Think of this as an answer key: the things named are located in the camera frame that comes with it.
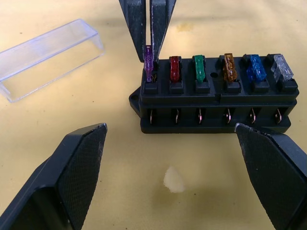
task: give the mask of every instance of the table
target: table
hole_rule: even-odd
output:
[[[274,229],[235,134],[141,132],[128,96],[140,85],[142,64],[118,1],[2,0],[0,11],[0,50],[77,18],[96,28],[106,47],[105,56],[17,103],[0,98],[0,213],[67,133],[106,122],[83,230]],[[287,135],[307,150],[306,41],[303,0],[179,0],[160,58],[282,53],[300,90]],[[169,165],[182,175],[185,192],[163,186]]]

